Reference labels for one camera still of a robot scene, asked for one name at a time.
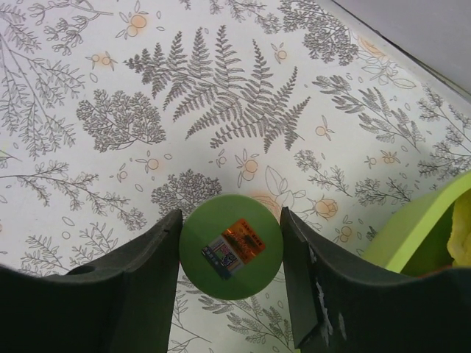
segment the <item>orange sticker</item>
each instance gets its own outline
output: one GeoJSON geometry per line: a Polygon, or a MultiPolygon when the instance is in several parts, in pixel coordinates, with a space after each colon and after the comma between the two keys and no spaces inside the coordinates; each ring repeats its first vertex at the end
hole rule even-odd
{"type": "Polygon", "coordinates": [[[265,243],[243,218],[223,231],[222,236],[244,264],[265,249],[265,243]]]}

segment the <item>sticker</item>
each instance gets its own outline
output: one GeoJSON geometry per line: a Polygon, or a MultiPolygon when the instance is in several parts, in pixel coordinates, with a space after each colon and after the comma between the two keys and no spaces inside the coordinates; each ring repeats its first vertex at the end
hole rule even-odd
{"type": "Polygon", "coordinates": [[[265,249],[265,244],[243,218],[202,249],[222,279],[229,279],[265,249]]]}

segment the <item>tablecloth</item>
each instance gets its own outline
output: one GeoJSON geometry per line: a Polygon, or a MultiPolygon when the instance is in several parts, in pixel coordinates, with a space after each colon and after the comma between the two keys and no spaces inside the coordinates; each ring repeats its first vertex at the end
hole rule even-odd
{"type": "MultiPolygon", "coordinates": [[[[313,1],[8,0],[0,33],[0,263],[25,274],[221,193],[361,255],[470,168],[467,111],[313,1]]],[[[282,268],[237,302],[180,272],[169,352],[293,349],[282,268]]]]}

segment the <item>green round object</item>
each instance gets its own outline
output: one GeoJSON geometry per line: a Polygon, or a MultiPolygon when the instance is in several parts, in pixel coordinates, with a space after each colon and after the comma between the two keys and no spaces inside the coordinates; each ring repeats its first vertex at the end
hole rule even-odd
{"type": "Polygon", "coordinates": [[[201,204],[183,224],[180,262],[190,281],[209,296],[245,299],[263,290],[280,270],[283,236],[272,213],[260,202],[242,195],[221,195],[201,204]],[[226,229],[244,219],[262,240],[265,249],[229,279],[224,279],[202,250],[226,229]]]}

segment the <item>yellow object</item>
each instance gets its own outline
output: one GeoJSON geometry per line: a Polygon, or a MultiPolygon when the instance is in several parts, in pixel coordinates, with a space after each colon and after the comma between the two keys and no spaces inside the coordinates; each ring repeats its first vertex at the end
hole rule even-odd
{"type": "Polygon", "coordinates": [[[471,266],[471,190],[455,201],[447,249],[453,266],[471,266]]]}

